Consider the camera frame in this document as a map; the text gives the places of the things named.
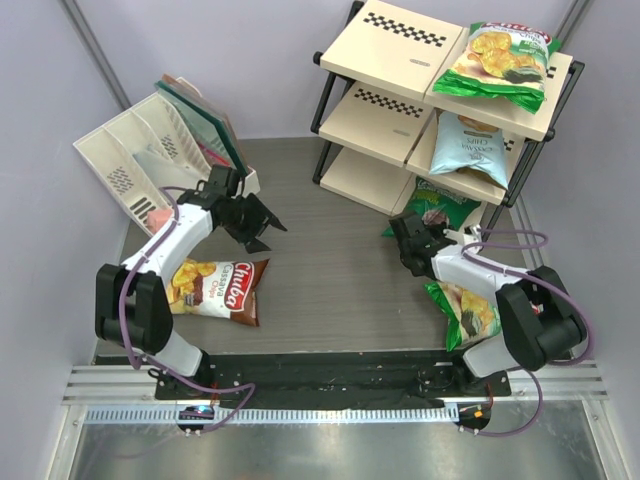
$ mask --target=white wall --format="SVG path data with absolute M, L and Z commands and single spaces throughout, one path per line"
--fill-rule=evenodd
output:
M 163 72 L 229 112 L 244 138 L 310 135 L 326 74 L 312 63 L 342 30 L 350 0 L 80 0 L 133 102 Z M 520 22 L 553 32 L 569 0 L 389 0 L 460 25 Z
M 586 68 L 526 185 L 548 255 L 596 325 L 595 356 L 640 471 L 640 4 L 595 1 L 568 45 Z
M 117 113 L 58 3 L 0 7 L 0 476 L 41 479 L 126 217 L 71 142 Z

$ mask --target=shelf tier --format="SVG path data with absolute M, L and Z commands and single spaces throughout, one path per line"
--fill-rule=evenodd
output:
M 458 172 L 442 175 L 429 174 L 437 136 L 438 122 L 434 118 L 427 126 L 424 135 L 422 135 L 418 145 L 416 145 L 416 149 L 411 154 L 407 162 L 407 170 L 462 196 L 499 205 L 504 198 L 505 190 L 481 178 Z M 524 137 L 504 132 L 504 140 L 507 154 L 507 178 L 511 179 L 524 147 Z
M 433 109 L 356 82 L 320 127 L 320 136 L 402 167 Z
M 463 28 L 369 0 L 322 55 L 320 66 L 422 101 Z
M 542 140 L 549 129 L 572 57 L 558 52 L 551 56 L 545 80 L 546 99 L 536 114 L 505 98 L 434 93 L 435 80 L 464 52 L 468 36 L 468 28 L 369 0 L 322 55 L 320 66 L 515 135 Z
M 449 57 L 437 73 L 436 78 L 439 78 L 464 52 L 468 37 L 469 29 L 465 28 L 456 45 L 451 49 Z M 433 83 L 430 84 L 426 91 L 424 103 L 488 123 L 515 135 L 540 141 L 545 137 L 549 129 L 551 117 L 558 104 L 572 60 L 573 57 L 562 53 L 556 52 L 551 55 L 544 85 L 545 101 L 535 114 L 514 105 L 506 98 L 456 97 L 435 93 L 433 91 Z
M 413 193 L 415 176 L 404 168 L 344 147 L 320 186 L 378 212 L 396 215 Z

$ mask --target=gray wooden table surface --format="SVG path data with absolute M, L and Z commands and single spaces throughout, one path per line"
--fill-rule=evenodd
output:
M 269 139 L 243 145 L 259 173 L 260 198 L 289 232 L 269 229 L 261 239 L 272 252 L 248 256 L 226 232 L 216 231 L 191 257 L 200 261 L 270 258 L 257 290 L 261 326 L 181 315 L 175 317 L 176 330 L 210 353 L 443 348 L 446 317 L 424 291 L 426 279 L 412 277 L 400 263 L 395 241 L 380 236 L 388 225 L 386 217 L 312 183 L 322 142 Z M 508 212 L 497 228 L 513 228 Z M 147 239 L 132 224 L 123 258 Z M 517 243 L 515 236 L 501 240 Z M 486 255 L 524 265 L 517 251 Z M 100 341 L 97 353 L 123 350 Z

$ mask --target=black shelf frame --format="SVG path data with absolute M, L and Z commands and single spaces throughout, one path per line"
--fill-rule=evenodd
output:
M 364 6 L 364 2 L 355 1 L 351 4 L 351 10 L 349 11 L 349 16 L 347 17 L 346 25 L 351 22 L 353 17 L 360 11 L 360 9 Z M 320 65 L 320 59 L 322 58 L 323 52 L 316 52 L 313 55 L 313 63 L 316 65 Z M 584 63 L 574 60 L 571 62 L 569 66 L 569 73 L 567 75 L 567 79 L 565 80 L 564 87 L 562 92 L 560 93 L 560 97 L 558 98 L 558 103 L 556 108 L 551 116 L 551 122 L 549 123 L 549 129 L 547 130 L 547 134 L 544 139 L 541 141 L 535 141 L 531 139 L 526 139 L 525 147 L 522 149 L 520 153 L 520 158 L 518 158 L 518 163 L 516 164 L 516 168 L 513 171 L 513 175 L 511 176 L 511 180 L 509 181 L 509 188 L 507 189 L 504 198 L 500 205 L 497 205 L 494 209 L 491 217 L 489 218 L 489 222 L 487 223 L 487 229 L 492 229 L 495 227 L 500 215 L 502 214 L 505 208 L 511 208 L 515 205 L 516 200 L 520 196 L 522 192 L 522 188 L 529 178 L 529 174 L 533 169 L 540 153 L 544 146 L 554 139 L 556 135 L 556 122 L 558 121 L 558 117 L 564 107 L 569 100 L 569 97 L 573 93 L 573 89 L 578 83 L 580 76 L 584 70 Z M 320 100 L 318 101 L 318 107 L 316 108 L 316 112 L 313 116 L 313 120 L 311 122 L 311 131 L 316 135 L 320 132 L 320 126 L 322 125 L 322 119 L 324 117 L 324 112 L 327 108 L 327 103 L 329 102 L 329 98 L 331 93 L 333 92 L 333 87 L 335 85 L 336 78 L 341 78 L 346 81 L 346 85 L 344 91 L 342 92 L 342 96 L 349 91 L 349 89 L 355 83 L 355 80 L 352 78 L 344 77 L 342 75 L 338 75 L 333 72 L 328 72 L 327 80 L 325 81 L 324 88 L 322 89 L 322 93 L 320 95 Z M 327 162 L 327 158 L 329 156 L 329 151 L 331 150 L 331 146 L 333 142 L 329 140 L 325 140 L 324 145 L 322 147 L 322 151 L 320 152 L 320 157 L 318 158 L 318 162 L 316 164 L 315 171 L 313 172 L 313 182 L 315 184 L 320 184 L 320 180 L 324 175 L 325 164 Z M 483 234 L 483 240 L 487 240 L 489 238 L 488 233 Z

